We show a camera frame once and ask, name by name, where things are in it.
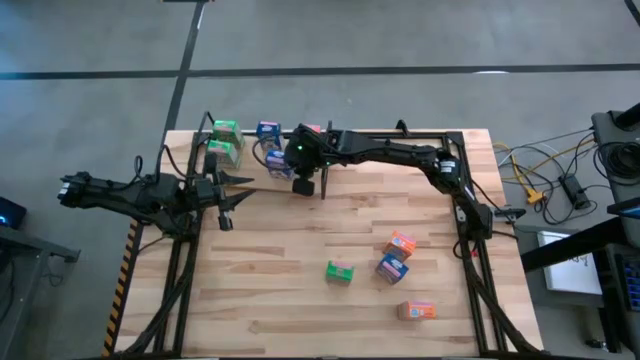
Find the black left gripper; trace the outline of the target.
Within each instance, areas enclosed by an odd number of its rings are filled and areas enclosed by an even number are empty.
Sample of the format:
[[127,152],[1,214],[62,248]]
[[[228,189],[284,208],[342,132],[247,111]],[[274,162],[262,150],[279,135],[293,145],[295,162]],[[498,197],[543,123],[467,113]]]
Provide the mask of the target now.
[[243,200],[253,195],[256,190],[245,190],[237,194],[227,194],[225,186],[235,186],[253,182],[254,178],[239,177],[227,174],[219,167],[217,155],[206,153],[203,175],[194,179],[196,197],[200,208],[216,206],[219,211],[218,221],[222,231],[231,231],[233,223],[230,212]]

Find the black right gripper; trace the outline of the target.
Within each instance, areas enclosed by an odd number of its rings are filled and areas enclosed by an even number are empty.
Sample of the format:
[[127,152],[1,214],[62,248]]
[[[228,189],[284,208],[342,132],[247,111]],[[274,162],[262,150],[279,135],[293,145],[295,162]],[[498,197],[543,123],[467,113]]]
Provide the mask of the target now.
[[299,124],[291,133],[285,147],[285,161],[294,171],[292,191],[302,196],[315,193],[315,183],[311,180],[314,173],[329,165],[323,159],[325,139],[321,133],[315,133],[305,124]]

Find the green Apple Jacks cereal box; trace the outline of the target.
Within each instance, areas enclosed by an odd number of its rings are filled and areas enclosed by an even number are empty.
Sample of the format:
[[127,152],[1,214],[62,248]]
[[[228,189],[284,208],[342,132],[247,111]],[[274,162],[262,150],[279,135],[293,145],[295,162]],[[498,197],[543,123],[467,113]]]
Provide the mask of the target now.
[[325,279],[329,283],[348,286],[353,281],[355,266],[348,263],[329,260],[325,271]]
[[242,149],[245,145],[242,130],[234,120],[215,120],[212,136],[216,141],[230,143],[236,149]]
[[241,154],[232,143],[210,140],[207,144],[207,152],[213,153],[217,162],[224,168],[237,169],[240,167]]

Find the yellow black hazard tape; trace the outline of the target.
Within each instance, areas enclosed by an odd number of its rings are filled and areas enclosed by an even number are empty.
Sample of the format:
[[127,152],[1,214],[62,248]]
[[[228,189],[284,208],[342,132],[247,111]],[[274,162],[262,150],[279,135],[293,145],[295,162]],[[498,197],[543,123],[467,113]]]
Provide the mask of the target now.
[[137,250],[140,245],[143,229],[144,226],[136,220],[132,220],[129,224],[114,298],[107,322],[106,336],[101,350],[102,358],[110,357],[116,352],[118,334],[124,316],[127,296],[137,260]]

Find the grey side table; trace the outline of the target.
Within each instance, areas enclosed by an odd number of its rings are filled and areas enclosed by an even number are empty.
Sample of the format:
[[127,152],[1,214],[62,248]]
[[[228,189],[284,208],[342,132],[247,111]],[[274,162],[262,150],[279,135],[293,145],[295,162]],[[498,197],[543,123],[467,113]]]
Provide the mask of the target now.
[[74,263],[80,251],[0,226],[0,360],[9,360],[21,338],[51,256]]

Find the black device with blue light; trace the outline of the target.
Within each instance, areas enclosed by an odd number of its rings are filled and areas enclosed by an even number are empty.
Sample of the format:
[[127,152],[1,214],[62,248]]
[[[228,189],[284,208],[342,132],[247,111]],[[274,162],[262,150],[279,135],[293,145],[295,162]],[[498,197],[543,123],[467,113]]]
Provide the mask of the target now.
[[0,197],[0,226],[20,229],[26,214],[25,207]]

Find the black power brick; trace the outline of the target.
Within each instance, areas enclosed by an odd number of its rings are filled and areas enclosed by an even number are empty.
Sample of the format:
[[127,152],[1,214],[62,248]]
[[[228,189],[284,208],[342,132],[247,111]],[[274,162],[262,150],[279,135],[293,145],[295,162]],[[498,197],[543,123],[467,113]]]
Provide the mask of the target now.
[[561,175],[558,181],[574,210],[585,210],[591,206],[590,199],[575,175]]

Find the black desk beam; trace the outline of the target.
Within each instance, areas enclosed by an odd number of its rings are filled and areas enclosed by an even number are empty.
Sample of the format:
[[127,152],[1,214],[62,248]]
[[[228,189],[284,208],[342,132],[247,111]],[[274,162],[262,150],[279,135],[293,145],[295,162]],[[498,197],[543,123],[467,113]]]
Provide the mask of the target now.
[[552,266],[611,244],[631,248],[640,255],[640,240],[634,242],[631,231],[624,226],[625,219],[640,221],[640,197],[609,205],[607,212],[613,218],[524,253],[521,256],[524,271]]

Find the white board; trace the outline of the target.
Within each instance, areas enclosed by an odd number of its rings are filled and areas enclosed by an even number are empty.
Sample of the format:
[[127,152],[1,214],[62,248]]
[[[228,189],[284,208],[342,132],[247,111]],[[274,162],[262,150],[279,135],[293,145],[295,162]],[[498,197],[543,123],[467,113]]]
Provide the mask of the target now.
[[602,294],[597,268],[591,253],[545,267],[543,271],[548,290],[588,295]]

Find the backlit keyboard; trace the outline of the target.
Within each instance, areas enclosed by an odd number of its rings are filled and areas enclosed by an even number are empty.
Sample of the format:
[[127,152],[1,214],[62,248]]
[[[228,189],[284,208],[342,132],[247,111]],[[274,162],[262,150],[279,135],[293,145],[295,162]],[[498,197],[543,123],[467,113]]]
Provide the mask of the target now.
[[640,257],[618,254],[615,261],[626,307],[640,312]]

